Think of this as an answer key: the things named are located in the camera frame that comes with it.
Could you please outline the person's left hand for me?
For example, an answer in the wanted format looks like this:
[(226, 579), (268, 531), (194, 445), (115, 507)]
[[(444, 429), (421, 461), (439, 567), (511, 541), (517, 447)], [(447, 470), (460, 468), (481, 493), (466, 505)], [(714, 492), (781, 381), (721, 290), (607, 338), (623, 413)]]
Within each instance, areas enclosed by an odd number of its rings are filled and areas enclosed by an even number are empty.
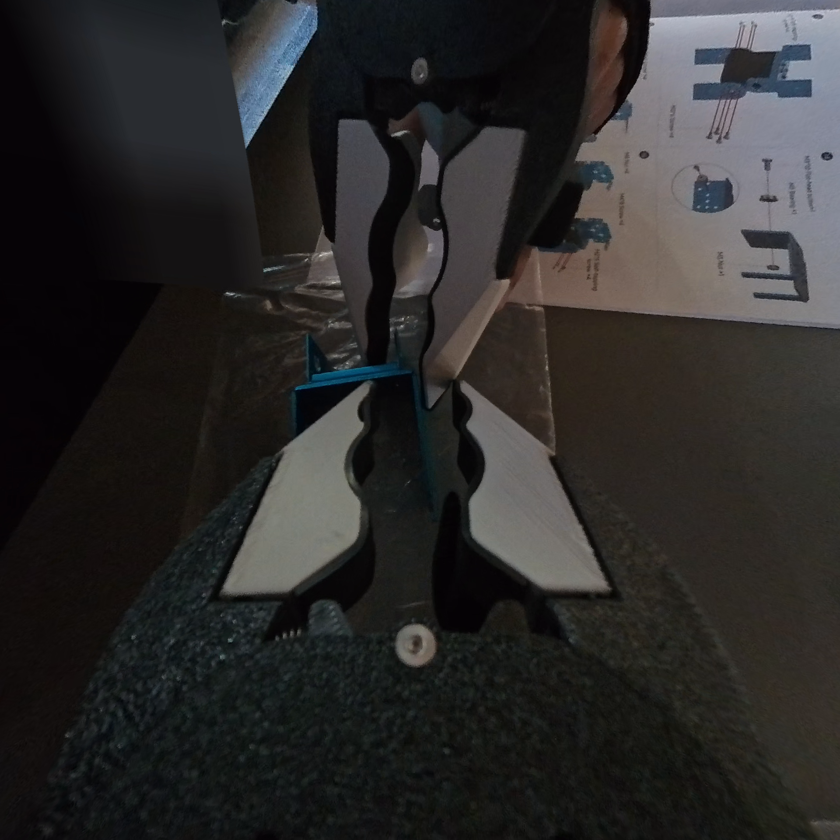
[(608, 3), (598, 9), (591, 35), (586, 135), (595, 134), (617, 104), (627, 32), (627, 18), (619, 7)]

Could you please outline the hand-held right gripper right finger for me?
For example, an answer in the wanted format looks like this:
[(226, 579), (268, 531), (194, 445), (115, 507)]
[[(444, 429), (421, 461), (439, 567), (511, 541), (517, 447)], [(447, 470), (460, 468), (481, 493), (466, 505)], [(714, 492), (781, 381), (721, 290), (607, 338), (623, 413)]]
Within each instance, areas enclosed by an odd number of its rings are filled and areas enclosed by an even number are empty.
[(472, 385), (453, 404), (470, 543), (540, 593), (611, 594), (553, 451)]

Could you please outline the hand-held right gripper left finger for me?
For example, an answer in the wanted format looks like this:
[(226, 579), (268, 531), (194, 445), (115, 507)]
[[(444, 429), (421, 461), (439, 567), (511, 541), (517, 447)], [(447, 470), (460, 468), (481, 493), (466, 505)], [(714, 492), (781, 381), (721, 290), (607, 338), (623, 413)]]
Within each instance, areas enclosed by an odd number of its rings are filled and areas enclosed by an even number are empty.
[(363, 382), (294, 438), (219, 591), (223, 599), (360, 599), (375, 567), (354, 456), (371, 430)]

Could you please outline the blue metal bracket assembly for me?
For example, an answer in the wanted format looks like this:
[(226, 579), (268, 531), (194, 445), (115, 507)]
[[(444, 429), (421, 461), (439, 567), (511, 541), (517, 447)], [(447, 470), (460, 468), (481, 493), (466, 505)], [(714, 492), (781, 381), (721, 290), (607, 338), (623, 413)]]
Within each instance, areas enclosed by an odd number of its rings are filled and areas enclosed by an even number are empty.
[(298, 437), (305, 432), (363, 382), (410, 384), (414, 423), (423, 461), (423, 483), (433, 518), (438, 519), (441, 502), (430, 437), (432, 414), (426, 408), (422, 378), (413, 362), (416, 342), (414, 339), (403, 338), (393, 328), (391, 345), (387, 361), (382, 364), (364, 364), (351, 369), (335, 370), (309, 334), (305, 340), (307, 378), (290, 394), (292, 435)]

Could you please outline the large clear plastic bag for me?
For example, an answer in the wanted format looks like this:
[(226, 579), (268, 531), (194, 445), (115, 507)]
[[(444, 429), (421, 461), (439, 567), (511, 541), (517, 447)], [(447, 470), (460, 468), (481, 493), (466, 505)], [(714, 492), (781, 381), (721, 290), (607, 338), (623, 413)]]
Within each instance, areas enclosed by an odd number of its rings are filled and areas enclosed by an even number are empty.
[[(291, 439), (291, 390), (306, 374), (312, 337), (336, 370), (361, 364), (333, 258), (268, 259), (262, 284), (227, 292), (213, 370), (217, 478), (232, 489)], [(545, 314), (511, 296), (491, 320), (462, 378), (555, 450)]]

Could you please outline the white instruction sheet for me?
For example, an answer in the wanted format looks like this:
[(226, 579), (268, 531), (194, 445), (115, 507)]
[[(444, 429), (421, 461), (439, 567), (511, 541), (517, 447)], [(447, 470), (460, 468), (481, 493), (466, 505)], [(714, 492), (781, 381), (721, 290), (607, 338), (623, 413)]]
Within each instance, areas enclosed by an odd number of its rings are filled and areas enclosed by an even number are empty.
[(655, 17), (521, 301), (837, 329), (837, 9)]

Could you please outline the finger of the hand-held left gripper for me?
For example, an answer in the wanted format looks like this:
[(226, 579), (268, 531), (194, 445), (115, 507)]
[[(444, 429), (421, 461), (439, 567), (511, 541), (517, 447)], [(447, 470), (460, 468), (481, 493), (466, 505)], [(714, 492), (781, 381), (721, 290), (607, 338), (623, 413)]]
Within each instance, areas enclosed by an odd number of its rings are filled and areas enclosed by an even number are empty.
[(444, 163), (444, 260), (428, 300), (421, 359), (428, 410), (459, 377), (508, 291), (509, 277), (497, 278), (497, 257), (525, 138), (520, 129), (479, 129)]
[(333, 256), (363, 360), (383, 364), (397, 278), (412, 247), (404, 220), (417, 194), (421, 146), (363, 119), (338, 127)]

